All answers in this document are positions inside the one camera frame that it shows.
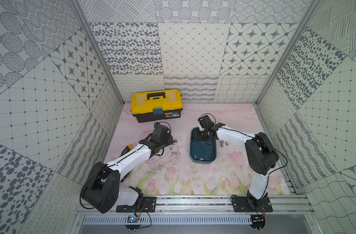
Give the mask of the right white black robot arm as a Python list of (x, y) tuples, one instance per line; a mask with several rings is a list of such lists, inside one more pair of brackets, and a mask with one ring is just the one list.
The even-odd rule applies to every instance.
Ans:
[(253, 171), (247, 198), (254, 202), (266, 199), (269, 177), (279, 160), (268, 136), (263, 132), (249, 134), (223, 123), (215, 124), (207, 115), (199, 118), (198, 124), (199, 129), (195, 132), (196, 141), (222, 140), (237, 146), (245, 146), (248, 164)]

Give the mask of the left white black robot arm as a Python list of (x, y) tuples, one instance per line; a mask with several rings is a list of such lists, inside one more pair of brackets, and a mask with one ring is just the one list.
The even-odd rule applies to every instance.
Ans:
[(79, 201), (86, 201), (104, 214), (114, 206), (122, 206), (133, 212), (142, 211), (143, 192), (130, 186), (121, 189), (121, 180), (141, 163), (153, 156), (162, 156), (164, 148), (174, 143), (171, 126), (167, 122), (154, 123), (154, 130), (129, 152), (108, 163), (96, 163), (84, 183)]

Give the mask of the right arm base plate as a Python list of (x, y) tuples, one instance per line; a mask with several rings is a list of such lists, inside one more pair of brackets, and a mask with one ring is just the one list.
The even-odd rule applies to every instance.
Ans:
[(255, 213), (261, 213), (261, 212), (273, 212), (273, 208), (271, 205), (271, 201), (268, 196), (256, 200), (253, 197), (239, 197), (236, 195), (232, 195), (230, 197), (230, 202), (233, 206), (234, 212), (240, 213), (240, 212), (255, 212)]

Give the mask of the teal plastic storage tray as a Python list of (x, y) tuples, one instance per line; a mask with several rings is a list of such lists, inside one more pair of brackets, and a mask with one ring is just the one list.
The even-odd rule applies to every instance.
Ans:
[(191, 130), (189, 155), (193, 162), (210, 164), (217, 158), (217, 143), (215, 139), (196, 141), (195, 133), (198, 127)]

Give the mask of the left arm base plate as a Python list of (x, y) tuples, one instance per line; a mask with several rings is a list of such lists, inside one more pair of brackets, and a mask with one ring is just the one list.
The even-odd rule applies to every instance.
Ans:
[(142, 197), (137, 199), (134, 205), (132, 206), (117, 206), (117, 213), (137, 213), (137, 212), (148, 212), (154, 213), (156, 208), (156, 197)]

